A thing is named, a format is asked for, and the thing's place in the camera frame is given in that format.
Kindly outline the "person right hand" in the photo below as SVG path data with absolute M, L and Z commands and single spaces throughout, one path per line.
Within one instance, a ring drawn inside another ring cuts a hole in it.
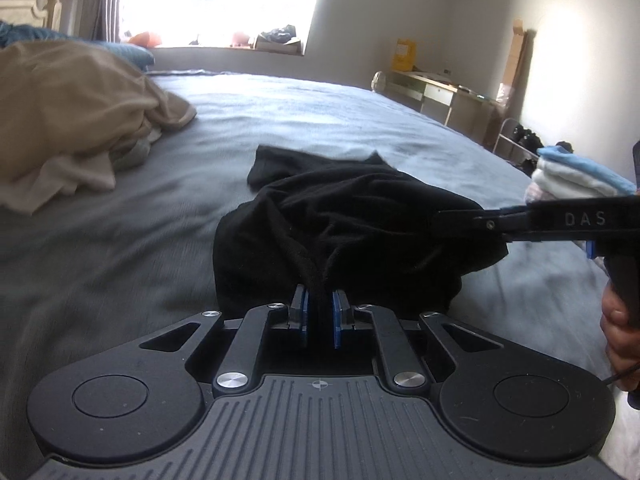
M 639 330 L 629 324 L 629 311 L 612 282 L 602 296 L 600 327 L 606 339 L 606 356 L 612 372 L 623 373 L 639 363 Z

